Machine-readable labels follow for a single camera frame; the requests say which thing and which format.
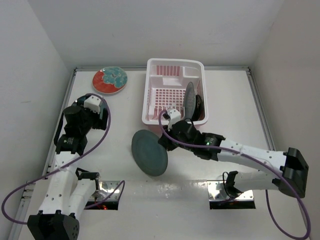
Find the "dark teal speckled plate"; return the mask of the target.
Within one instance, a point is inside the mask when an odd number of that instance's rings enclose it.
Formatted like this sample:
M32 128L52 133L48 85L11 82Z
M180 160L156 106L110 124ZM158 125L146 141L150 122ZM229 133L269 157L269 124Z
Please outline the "dark teal speckled plate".
M84 101L90 97L90 96L96 96L96 97L99 97L102 101L102 105L101 105L101 112L100 114L96 114L96 113L93 113L92 111L90 111L89 109L87 108L84 108ZM79 97L77 100L75 100L73 102L73 105L77 105L77 106L80 106L80 107L83 107L87 112L89 112L90 114L92 115L96 115L98 116L98 118L100 120L107 120L108 119L108 110L107 110L107 104L105 102L103 102L102 100L102 97L100 95L94 95L94 94L86 94L86 95L83 95L81 97Z

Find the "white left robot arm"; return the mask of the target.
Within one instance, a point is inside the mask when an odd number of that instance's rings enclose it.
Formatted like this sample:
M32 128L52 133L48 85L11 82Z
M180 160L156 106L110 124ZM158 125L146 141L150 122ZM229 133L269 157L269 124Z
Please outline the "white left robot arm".
M90 130L106 130L108 110L105 104L73 104L62 112L64 133L57 133L53 175L36 215L30 215L27 227L36 240L76 240L79 218L89 197L98 190L98 172L81 171L74 161L84 155Z

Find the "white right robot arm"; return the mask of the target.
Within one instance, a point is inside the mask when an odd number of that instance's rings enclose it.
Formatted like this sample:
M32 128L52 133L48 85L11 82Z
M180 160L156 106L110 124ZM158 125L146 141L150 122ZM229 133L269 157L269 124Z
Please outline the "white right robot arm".
M200 132L185 120L160 129L162 136L158 143L167 151L182 148L203 160L252 168L253 172L227 173L221 193L230 199L247 190L278 190L299 198L306 195L309 166L296 148L283 152L243 145L219 134Z

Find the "grey-green plate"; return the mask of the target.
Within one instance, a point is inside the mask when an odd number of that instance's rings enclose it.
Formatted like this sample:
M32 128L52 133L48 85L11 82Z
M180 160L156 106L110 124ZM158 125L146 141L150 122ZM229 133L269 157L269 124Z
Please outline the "grey-green plate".
M184 118L195 121L198 115L198 101L195 92L195 87L192 82L189 82L183 99Z
M141 129L131 140L131 152L137 166L152 177L159 177L168 167L166 149L158 144L159 137L153 132Z

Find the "black small plate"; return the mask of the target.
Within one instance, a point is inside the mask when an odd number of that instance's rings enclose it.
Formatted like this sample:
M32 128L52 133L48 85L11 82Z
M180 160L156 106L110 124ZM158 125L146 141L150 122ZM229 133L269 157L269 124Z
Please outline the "black small plate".
M195 100L195 109L191 118L192 121L198 121L200 119L204 107L204 101L199 94L195 96Z

